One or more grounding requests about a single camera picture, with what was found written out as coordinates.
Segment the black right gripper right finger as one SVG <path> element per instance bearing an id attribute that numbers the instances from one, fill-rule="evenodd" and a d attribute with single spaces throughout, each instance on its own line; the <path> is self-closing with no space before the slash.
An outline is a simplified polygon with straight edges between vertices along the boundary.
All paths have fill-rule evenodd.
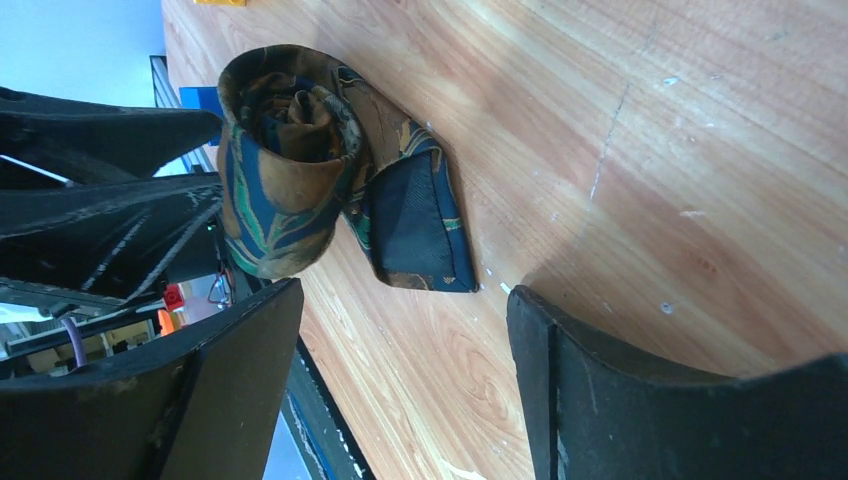
<path id="1" fill-rule="evenodd" d="M 739 379 L 651 354 L 529 287 L 506 323 L 538 479 L 843 479 L 847 358 Z"/>

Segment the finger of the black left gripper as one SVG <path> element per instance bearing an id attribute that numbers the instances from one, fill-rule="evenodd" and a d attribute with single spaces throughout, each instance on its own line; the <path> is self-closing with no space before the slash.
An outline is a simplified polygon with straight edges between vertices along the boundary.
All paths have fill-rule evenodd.
<path id="1" fill-rule="evenodd" d="M 4 190 L 1 300 L 133 305 L 161 296 L 165 271 L 221 204 L 216 174 Z"/>
<path id="2" fill-rule="evenodd" d="M 149 178 L 175 157 L 156 108 L 1 89 L 1 153 L 79 184 Z"/>

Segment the dark patterned necktie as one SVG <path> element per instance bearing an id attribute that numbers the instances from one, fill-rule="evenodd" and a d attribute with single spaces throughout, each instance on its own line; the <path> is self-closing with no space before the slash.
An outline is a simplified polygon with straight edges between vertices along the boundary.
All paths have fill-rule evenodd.
<path id="1" fill-rule="evenodd" d="M 344 219 L 384 284 L 477 290 L 447 154 L 355 70 L 272 45 L 234 58 L 217 92 L 222 220 L 243 271 L 269 280 L 302 272 Z"/>

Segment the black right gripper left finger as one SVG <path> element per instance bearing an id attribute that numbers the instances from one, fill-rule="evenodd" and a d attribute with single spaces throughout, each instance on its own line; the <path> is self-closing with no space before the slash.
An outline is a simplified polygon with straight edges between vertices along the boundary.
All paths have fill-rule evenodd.
<path id="1" fill-rule="evenodd" d="M 1 384 L 5 479 L 259 479 L 304 294 L 280 281 L 57 377 Z"/>

